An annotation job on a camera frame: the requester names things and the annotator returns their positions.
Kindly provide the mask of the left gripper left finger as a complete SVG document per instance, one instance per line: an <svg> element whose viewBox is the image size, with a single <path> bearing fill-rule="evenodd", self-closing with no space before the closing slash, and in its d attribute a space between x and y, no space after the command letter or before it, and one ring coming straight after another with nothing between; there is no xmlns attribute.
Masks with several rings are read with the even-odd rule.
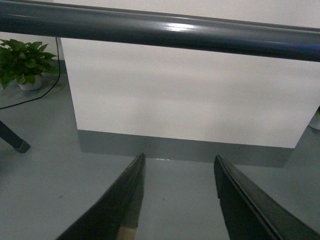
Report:
<svg viewBox="0 0 320 240"><path fill-rule="evenodd" d="M101 198L59 240L133 240L144 197L146 156L140 153Z"/></svg>

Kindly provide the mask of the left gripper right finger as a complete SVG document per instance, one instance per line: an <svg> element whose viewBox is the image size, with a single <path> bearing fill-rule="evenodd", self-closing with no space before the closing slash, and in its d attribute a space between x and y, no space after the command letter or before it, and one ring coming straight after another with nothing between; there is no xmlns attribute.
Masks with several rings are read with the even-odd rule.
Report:
<svg viewBox="0 0 320 240"><path fill-rule="evenodd" d="M217 195L231 240L318 240L319 233L292 215L230 161L214 160Z"/></svg>

